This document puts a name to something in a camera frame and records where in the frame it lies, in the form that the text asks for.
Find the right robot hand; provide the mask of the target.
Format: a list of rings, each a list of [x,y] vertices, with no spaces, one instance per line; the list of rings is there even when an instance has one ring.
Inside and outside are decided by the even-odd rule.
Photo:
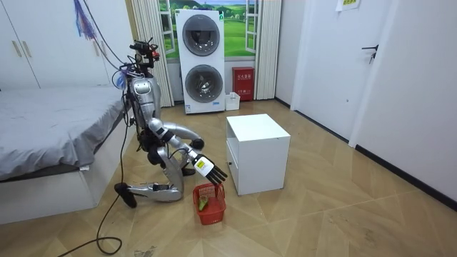
[[[228,175],[224,173],[212,160],[203,154],[198,154],[192,161],[194,168],[213,185],[222,184]]]

